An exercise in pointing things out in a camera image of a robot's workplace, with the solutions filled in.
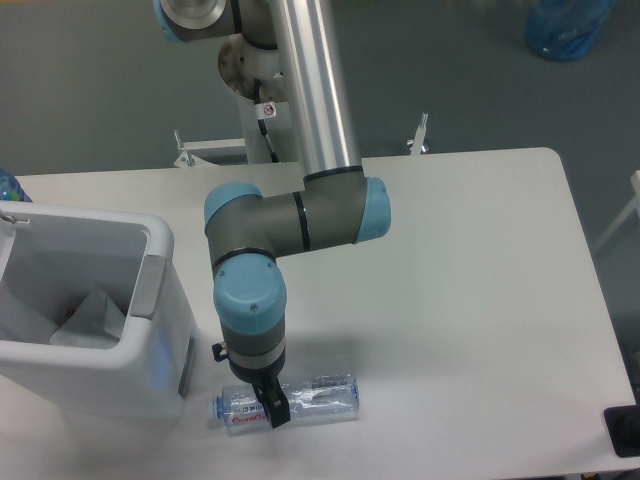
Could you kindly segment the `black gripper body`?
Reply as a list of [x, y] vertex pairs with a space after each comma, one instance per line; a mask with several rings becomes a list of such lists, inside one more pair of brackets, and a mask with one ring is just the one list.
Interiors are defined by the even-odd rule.
[[212, 345], [212, 353], [217, 363], [227, 362], [238, 379], [266, 388], [279, 384], [278, 375], [285, 364], [286, 343], [280, 342], [264, 354], [247, 356], [234, 352], [224, 342], [219, 342]]

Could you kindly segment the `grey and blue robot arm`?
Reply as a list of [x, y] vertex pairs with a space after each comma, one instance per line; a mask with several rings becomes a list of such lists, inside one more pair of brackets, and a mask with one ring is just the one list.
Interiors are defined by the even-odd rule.
[[382, 180], [364, 174], [349, 115], [332, 7], [327, 1], [158, 1], [175, 42], [240, 35], [278, 55], [304, 187], [265, 197], [227, 183], [204, 203], [204, 232], [223, 340], [213, 346], [250, 384], [272, 427], [287, 423], [278, 376], [285, 363], [287, 291], [279, 258], [384, 236], [391, 205]]

